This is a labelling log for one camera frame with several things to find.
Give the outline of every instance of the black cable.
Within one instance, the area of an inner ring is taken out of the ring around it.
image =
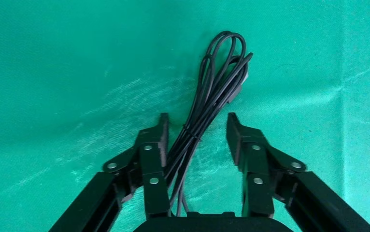
[[[221,45],[231,39],[228,56],[222,66],[216,70],[215,63]],[[234,55],[237,41],[241,44],[241,52]],[[164,170],[168,186],[176,176],[170,198],[171,207],[178,196],[177,216],[181,215],[181,205],[189,211],[184,197],[184,181],[189,162],[195,153],[198,143],[213,119],[239,91],[248,71],[248,62],[253,54],[246,53],[244,38],[230,31],[219,33],[208,46],[199,69],[198,85],[191,110],[178,138],[171,147]]]

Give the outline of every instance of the green fabric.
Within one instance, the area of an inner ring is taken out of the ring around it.
[[[190,208],[240,215],[225,140],[236,112],[370,223],[370,1],[0,0],[0,232],[48,230],[160,112],[173,141],[201,56],[226,29],[255,55],[192,160]],[[139,189],[113,231],[144,220]]]

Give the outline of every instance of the silver bolt head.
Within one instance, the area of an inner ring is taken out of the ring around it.
[[[301,168],[300,163],[292,162],[290,165],[292,165],[292,167],[294,167],[294,168]]]
[[[260,179],[259,177],[254,178],[254,179],[253,179],[253,182],[254,182],[255,184],[258,184],[258,185],[263,184],[263,180],[262,180],[262,179]]]
[[[116,167],[117,167],[117,164],[116,163],[109,163],[107,165],[107,168],[109,168],[109,169],[113,169],[113,168],[116,168]]]
[[[158,180],[158,178],[156,178],[156,177],[153,177],[153,178],[151,178],[151,179],[149,180],[149,183],[150,183],[151,185],[158,184],[158,182],[159,182],[159,180]]]

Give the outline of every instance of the green backdrop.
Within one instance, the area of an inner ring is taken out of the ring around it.
[[[370,223],[370,1],[0,0],[0,232],[48,230],[160,112],[173,141],[226,29],[255,55],[192,160],[190,208],[240,215],[225,140],[236,112]],[[299,231],[279,203],[275,218]],[[144,220],[139,189],[113,231]]]

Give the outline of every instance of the black metal bracket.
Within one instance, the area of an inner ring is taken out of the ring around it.
[[[243,216],[271,217],[271,196],[306,232],[370,232],[370,225],[306,165],[272,147],[261,130],[228,114],[227,140],[235,165],[243,172]]]
[[[51,232],[107,232],[135,190],[144,186],[147,219],[170,216],[167,184],[162,167],[168,145],[168,114],[138,133],[134,145],[105,162],[81,191]]]

